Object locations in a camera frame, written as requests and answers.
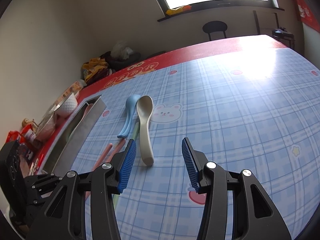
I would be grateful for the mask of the pink chopstick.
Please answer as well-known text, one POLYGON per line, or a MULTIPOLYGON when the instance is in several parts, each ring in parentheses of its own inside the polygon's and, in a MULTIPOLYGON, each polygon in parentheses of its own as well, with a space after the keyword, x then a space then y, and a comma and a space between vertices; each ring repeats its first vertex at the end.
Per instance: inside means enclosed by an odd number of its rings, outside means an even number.
POLYGON ((126 139, 125 138, 122 138, 119 143, 116 145, 116 147, 113 149, 113 151, 108 155, 107 159, 106 159, 106 162, 109 163, 113 156, 120 152, 120 150, 123 148, 123 146, 125 145, 125 142, 126 142, 126 139))
POLYGON ((105 160, 107 154, 110 152, 110 150, 112 149, 113 144, 109 143, 106 148, 104 149, 102 155, 99 157, 99 159, 97 160, 97 162, 95 163, 95 165, 92 168, 92 171, 94 171, 97 167, 99 167, 103 161, 105 160))

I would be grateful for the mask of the blue spoon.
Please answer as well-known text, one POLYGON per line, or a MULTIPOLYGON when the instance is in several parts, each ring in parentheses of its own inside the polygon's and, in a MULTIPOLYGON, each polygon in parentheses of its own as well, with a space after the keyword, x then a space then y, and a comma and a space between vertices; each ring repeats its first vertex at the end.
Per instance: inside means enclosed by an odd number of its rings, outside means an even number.
POLYGON ((129 134, 132 124, 132 118, 135 112, 135 107, 140 99, 140 95, 133 94, 129 96, 125 102, 125 112, 126 112, 126 120, 123 128, 121 129, 120 133, 117 135, 117 138, 122 139, 126 138, 129 134))

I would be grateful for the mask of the beige spoon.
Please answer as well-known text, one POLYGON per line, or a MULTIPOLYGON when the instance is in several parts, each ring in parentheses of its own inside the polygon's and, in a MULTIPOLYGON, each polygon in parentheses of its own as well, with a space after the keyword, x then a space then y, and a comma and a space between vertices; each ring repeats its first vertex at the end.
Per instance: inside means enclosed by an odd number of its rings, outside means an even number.
POLYGON ((153 150, 149 135, 149 124, 153 112, 153 100, 150 96, 144 95, 137 101, 137 113, 140 122, 140 156, 146 166, 154 163, 153 150))

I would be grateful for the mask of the pink spoon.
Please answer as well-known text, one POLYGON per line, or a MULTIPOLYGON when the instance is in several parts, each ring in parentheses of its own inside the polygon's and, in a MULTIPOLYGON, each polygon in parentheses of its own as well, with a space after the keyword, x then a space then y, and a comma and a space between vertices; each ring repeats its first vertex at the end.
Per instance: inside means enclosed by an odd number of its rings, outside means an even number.
POLYGON ((83 117, 85 117, 88 113, 89 113, 89 111, 91 110, 91 108, 93 107, 93 103, 90 103, 87 107, 86 107, 86 109, 85 109, 85 111, 84 111, 84 115, 83 115, 83 117))

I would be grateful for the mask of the steel utensil tray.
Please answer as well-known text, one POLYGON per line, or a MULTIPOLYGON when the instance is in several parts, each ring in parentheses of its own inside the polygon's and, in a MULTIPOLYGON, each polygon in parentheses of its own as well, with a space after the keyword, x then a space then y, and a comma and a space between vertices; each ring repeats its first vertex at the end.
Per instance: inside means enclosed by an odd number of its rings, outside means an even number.
POLYGON ((106 104, 101 95, 85 100, 80 108, 69 117, 67 124, 54 139, 53 146, 50 147, 40 165, 39 174, 53 173, 57 176, 64 176, 71 169, 82 145, 105 109, 106 104), (94 105, 83 117, 90 103, 94 105))

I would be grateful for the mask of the plastic covered pink bowl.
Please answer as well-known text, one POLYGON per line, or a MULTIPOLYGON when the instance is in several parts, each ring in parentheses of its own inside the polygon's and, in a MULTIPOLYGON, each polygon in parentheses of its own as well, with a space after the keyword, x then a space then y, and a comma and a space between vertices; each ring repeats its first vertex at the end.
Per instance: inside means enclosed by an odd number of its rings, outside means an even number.
POLYGON ((55 131, 56 114, 55 112, 48 113, 40 122, 36 131, 36 140, 46 141, 55 131))

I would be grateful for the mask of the white ceramic bowl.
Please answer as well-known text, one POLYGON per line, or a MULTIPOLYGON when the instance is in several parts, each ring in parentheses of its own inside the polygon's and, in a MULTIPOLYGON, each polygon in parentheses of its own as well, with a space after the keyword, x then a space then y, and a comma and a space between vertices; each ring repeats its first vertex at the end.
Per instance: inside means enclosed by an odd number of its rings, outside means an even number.
POLYGON ((54 109, 54 112, 62 117, 67 118, 77 108, 78 102, 73 92, 67 95, 54 109))

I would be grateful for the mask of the blue plaid table mat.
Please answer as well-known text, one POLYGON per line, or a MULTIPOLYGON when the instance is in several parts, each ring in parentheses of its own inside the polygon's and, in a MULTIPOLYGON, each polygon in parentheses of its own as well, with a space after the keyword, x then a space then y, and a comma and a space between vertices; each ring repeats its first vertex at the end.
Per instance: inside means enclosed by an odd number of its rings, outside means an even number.
POLYGON ((251 170, 292 237, 319 205, 319 70, 288 48, 266 54, 228 53, 140 75, 102 92, 106 111, 72 169, 90 171, 117 144, 125 101, 148 95, 154 110, 151 167, 136 157, 117 198, 122 239, 195 239, 205 197, 192 188, 181 143, 224 169, 251 170))

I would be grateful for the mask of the yellow clothes pile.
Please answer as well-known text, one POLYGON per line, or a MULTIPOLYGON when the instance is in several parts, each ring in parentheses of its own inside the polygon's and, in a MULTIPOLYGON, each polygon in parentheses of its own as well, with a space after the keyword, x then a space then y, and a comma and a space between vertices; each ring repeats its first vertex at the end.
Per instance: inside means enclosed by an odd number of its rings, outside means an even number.
POLYGON ((105 59, 102 59, 100 57, 91 58, 81 67, 81 71, 83 73, 84 81, 86 84, 92 82, 93 79, 95 77, 98 77, 98 74, 103 70, 108 70, 108 63, 105 59))

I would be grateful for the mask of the white plastic bag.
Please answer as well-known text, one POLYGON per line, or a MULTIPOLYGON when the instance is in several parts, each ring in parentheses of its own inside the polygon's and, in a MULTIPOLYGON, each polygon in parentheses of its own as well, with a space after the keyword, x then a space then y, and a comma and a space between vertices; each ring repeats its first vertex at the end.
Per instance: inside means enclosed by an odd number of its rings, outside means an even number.
POLYGON ((111 57, 114 59, 127 60, 134 51, 125 41, 118 41, 111 50, 111 57))

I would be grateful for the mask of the red table cover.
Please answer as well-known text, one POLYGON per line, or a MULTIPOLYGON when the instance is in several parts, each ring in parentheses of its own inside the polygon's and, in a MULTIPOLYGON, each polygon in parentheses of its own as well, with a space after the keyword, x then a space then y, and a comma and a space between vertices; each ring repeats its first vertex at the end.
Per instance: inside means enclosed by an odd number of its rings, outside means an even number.
POLYGON ((268 49, 286 47, 286 45, 268 35, 233 37, 199 43, 154 56, 107 76, 92 85, 83 88, 79 92, 77 101, 80 105, 84 102, 85 98, 92 96, 95 93, 99 93, 108 87, 125 82, 130 78, 168 68, 179 63, 233 52, 249 52, 257 54, 258 52, 266 52, 268 49))

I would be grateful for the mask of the black rice cooker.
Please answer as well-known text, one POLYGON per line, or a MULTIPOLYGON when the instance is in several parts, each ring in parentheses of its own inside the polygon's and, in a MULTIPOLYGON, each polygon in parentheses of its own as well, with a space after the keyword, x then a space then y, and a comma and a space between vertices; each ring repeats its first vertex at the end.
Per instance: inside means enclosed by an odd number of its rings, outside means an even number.
POLYGON ((277 41, 286 41, 291 49, 295 49, 295 36, 284 27, 272 30, 272 37, 277 41))

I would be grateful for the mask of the black round stool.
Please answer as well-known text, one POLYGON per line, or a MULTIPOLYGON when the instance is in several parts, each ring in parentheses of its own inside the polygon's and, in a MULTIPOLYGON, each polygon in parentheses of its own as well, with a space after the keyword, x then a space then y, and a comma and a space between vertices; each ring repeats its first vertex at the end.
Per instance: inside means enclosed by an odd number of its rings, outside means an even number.
POLYGON ((224 38, 227 38, 226 31, 228 25, 222 21, 210 21, 203 25, 202 30, 208 35, 210 41, 212 41, 211 33, 222 32, 224 38))

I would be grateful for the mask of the red cloth on refrigerator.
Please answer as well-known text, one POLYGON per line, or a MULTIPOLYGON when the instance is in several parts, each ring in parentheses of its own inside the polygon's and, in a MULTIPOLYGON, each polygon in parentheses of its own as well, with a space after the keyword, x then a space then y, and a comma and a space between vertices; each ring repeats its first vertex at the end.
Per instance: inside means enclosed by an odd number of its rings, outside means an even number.
POLYGON ((300 15, 300 20, 310 28, 319 32, 319 22, 304 0, 295 0, 300 15))

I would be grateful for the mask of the yellow item on sill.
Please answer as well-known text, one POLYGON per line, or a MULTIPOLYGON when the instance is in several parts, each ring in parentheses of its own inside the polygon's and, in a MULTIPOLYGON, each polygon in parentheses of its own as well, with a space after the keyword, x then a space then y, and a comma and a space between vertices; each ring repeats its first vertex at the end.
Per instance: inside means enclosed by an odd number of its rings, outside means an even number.
POLYGON ((165 14, 168 16, 174 16, 178 14, 182 14, 183 12, 190 11, 191 5, 183 5, 174 9, 168 9, 165 14))

